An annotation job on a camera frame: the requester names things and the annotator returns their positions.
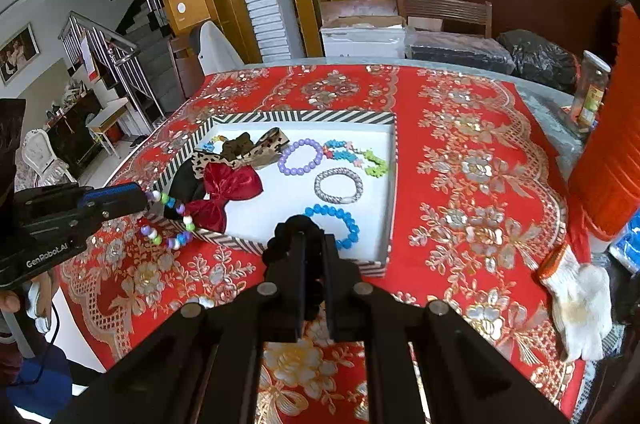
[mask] silver bracelet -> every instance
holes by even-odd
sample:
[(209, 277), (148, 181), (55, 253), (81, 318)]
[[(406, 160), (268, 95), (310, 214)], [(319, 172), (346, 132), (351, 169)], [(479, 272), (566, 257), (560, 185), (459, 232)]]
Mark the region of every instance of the silver bracelet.
[[(344, 175), (346, 177), (349, 177), (351, 180), (353, 180), (356, 184), (356, 194), (353, 195), (352, 197), (332, 197), (331, 195), (324, 193), (320, 188), (320, 182), (322, 182), (325, 178), (333, 175)], [(342, 203), (342, 204), (353, 203), (355, 201), (358, 201), (362, 196), (362, 191), (363, 191), (362, 180), (354, 171), (351, 171), (351, 169), (347, 169), (347, 168), (327, 169), (326, 171), (323, 171), (318, 176), (316, 176), (314, 191), (316, 192), (316, 195), (318, 196), (318, 198), (320, 198), (320, 200), (326, 201), (328, 203)]]

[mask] wooden cabinet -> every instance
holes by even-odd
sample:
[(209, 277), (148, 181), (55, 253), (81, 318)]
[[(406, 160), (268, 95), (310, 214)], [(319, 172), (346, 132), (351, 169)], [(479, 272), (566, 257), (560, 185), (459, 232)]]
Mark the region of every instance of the wooden cabinet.
[(69, 165), (69, 172), (76, 179), (102, 149), (99, 143), (94, 143), (85, 126), (87, 115), (98, 115), (101, 109), (95, 93), (90, 90), (49, 128), (51, 147), (58, 158)]

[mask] white plastic chair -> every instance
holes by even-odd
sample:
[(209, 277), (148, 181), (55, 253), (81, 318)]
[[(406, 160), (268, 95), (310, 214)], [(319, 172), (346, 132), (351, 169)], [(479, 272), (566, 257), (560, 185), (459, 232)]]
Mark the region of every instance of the white plastic chair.
[(190, 40), (205, 76), (244, 67), (236, 49), (213, 21), (207, 21), (199, 28), (194, 28)]
[(65, 175), (69, 181), (77, 182), (66, 162), (53, 152), (49, 136), (42, 129), (32, 129), (24, 136), (22, 159), (40, 177), (38, 186), (59, 184)]

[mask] blue package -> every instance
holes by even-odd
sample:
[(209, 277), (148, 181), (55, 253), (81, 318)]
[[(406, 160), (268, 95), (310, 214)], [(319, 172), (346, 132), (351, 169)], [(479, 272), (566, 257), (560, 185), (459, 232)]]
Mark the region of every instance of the blue package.
[(640, 211), (625, 225), (620, 238), (609, 245), (609, 253), (631, 274), (640, 271)]

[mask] colorful bead bracelet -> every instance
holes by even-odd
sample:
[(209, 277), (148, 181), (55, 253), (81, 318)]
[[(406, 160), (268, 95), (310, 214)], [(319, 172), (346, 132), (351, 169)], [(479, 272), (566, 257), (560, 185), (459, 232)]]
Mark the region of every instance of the colorful bead bracelet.
[(215, 151), (216, 151), (216, 149), (214, 147), (215, 143), (216, 142), (226, 142), (226, 141), (228, 141), (228, 138), (226, 138), (224, 135), (216, 135), (209, 142), (204, 144), (202, 149), (204, 149), (206, 152), (209, 152), (209, 153), (215, 153)]
[[(334, 151), (334, 149), (340, 148), (345, 148), (346, 151)], [(375, 166), (364, 168), (364, 172), (370, 177), (380, 178), (388, 171), (388, 166), (383, 159), (375, 156), (372, 150), (360, 151), (354, 148), (353, 142), (344, 140), (328, 140), (324, 143), (322, 152), (328, 159), (347, 160), (357, 168), (363, 167), (363, 161), (358, 158), (357, 155), (364, 156), (365, 160), (375, 164)]]
[[(156, 247), (160, 247), (162, 245), (162, 236), (158, 234), (158, 230), (150, 225), (143, 225), (140, 228), (140, 232), (143, 236), (146, 236), (147, 239)], [(188, 230), (183, 230), (178, 233), (175, 238), (167, 238), (165, 242), (165, 247), (169, 250), (178, 250), (180, 247), (184, 247), (193, 239), (193, 234)]]
[[(311, 171), (311, 169), (315, 169), (316, 166), (320, 165), (320, 162), (322, 162), (322, 146), (316, 142), (315, 140), (312, 139), (300, 139), (297, 142), (293, 142), (292, 144), (293, 148), (285, 148), (284, 151), (282, 152), (282, 156), (280, 157), (280, 160), (278, 161), (278, 169), (280, 170), (280, 172), (283, 175), (289, 176), (289, 175), (299, 175), (302, 176), (305, 173), (308, 173)], [(304, 166), (303, 168), (287, 168), (286, 164), (287, 164), (287, 159), (289, 158), (289, 156), (291, 155), (291, 153), (293, 153), (296, 149), (298, 149), (299, 147), (302, 146), (311, 146), (316, 150), (316, 156), (313, 160), (311, 160), (306, 166)]]
[(313, 207), (307, 207), (305, 209), (305, 216), (311, 218), (314, 214), (321, 214), (322, 216), (335, 216), (341, 219), (349, 230), (349, 235), (344, 239), (337, 239), (335, 241), (335, 247), (340, 249), (350, 249), (351, 246), (358, 241), (358, 233), (360, 227), (356, 225), (355, 220), (351, 217), (350, 212), (345, 212), (343, 209), (336, 209), (335, 207), (329, 207), (328, 205), (320, 205), (316, 203)]
[[(191, 234), (191, 232), (196, 230), (196, 226), (186, 206), (180, 200), (172, 198), (168, 194), (161, 193), (160, 191), (147, 191), (146, 197), (150, 201), (161, 202), (169, 209), (175, 209), (175, 212), (182, 216), (182, 222), (184, 223), (184, 226), (187, 230), (182, 231), (175, 238), (168, 238), (166, 241), (166, 247), (172, 250), (178, 250), (180, 247), (187, 245), (187, 243), (189, 243), (193, 239), (193, 234)], [(158, 231), (150, 225), (143, 226), (140, 229), (140, 232), (144, 236), (146, 236), (154, 245), (159, 246), (162, 244), (162, 236), (160, 236), (158, 234)]]

